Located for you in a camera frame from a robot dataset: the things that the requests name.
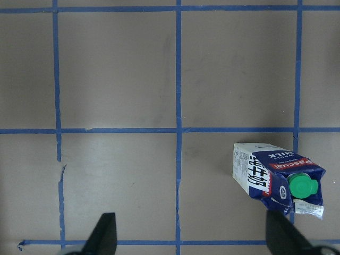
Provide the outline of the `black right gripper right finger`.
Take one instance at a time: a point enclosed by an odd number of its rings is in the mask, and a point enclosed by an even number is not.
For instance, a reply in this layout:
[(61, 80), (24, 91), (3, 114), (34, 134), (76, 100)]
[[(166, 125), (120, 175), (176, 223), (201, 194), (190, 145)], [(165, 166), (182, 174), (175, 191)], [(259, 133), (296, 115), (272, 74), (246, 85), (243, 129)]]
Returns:
[(311, 243), (280, 212), (266, 213), (266, 245), (271, 254), (315, 254)]

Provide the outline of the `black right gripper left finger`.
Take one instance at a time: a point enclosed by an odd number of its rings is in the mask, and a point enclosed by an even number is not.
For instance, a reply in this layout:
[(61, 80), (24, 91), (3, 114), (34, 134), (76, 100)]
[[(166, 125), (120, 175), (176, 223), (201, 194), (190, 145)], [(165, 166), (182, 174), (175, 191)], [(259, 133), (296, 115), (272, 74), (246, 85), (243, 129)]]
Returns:
[(116, 249), (116, 217), (114, 212), (107, 212), (101, 215), (81, 254), (115, 254)]

